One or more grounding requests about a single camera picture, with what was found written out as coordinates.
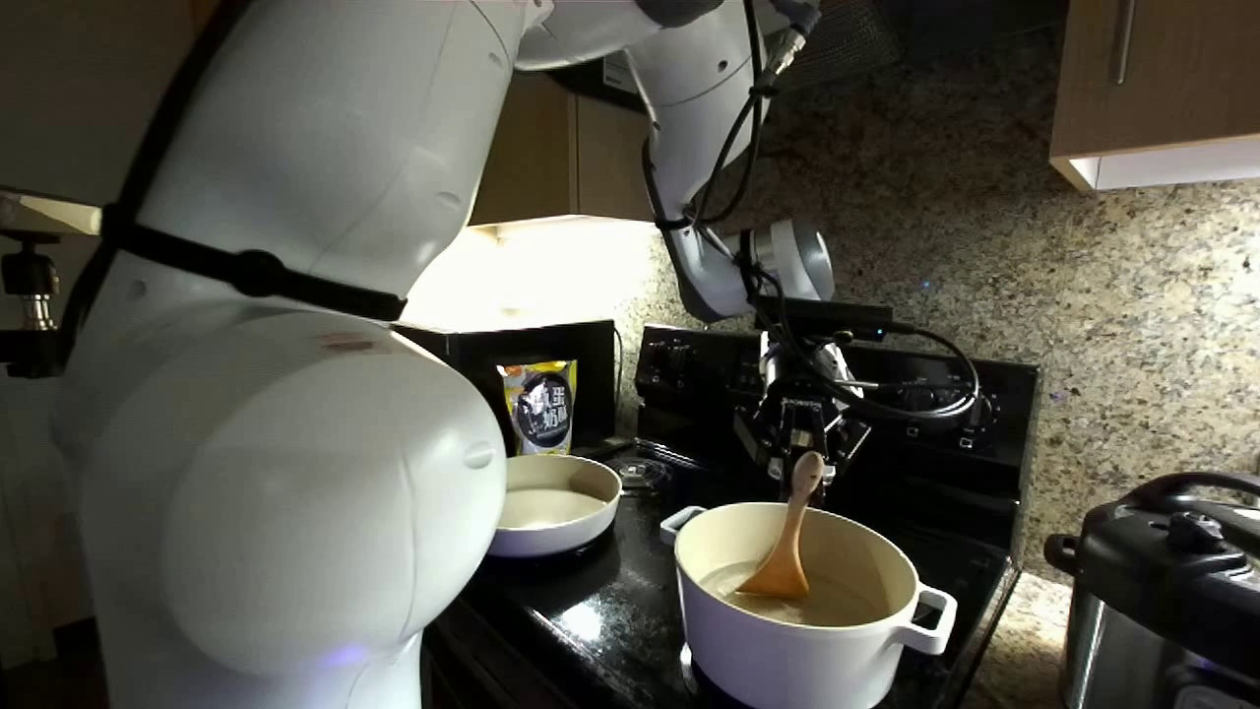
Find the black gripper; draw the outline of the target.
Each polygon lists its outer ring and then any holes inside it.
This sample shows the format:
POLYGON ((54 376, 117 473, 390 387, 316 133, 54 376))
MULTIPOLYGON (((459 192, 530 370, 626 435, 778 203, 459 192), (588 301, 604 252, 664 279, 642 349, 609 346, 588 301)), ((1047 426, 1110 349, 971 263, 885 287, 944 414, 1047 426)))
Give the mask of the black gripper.
POLYGON ((841 477, 870 435, 870 426, 853 417, 864 382, 841 346, 764 333, 755 382, 760 393, 734 414, 746 454, 764 462, 776 483, 786 480, 786 462, 806 450, 820 450, 834 477, 841 477))

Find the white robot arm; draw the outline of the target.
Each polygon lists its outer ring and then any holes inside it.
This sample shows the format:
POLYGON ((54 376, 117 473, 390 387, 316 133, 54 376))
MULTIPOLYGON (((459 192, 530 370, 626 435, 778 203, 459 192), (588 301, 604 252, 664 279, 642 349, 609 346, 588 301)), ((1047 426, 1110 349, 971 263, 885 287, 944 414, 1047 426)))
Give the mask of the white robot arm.
POLYGON ((626 57, 681 297, 753 301, 706 186, 820 0, 234 0, 147 139, 50 417, 109 709, 423 709, 505 439, 396 333, 473 217, 509 85, 626 57))

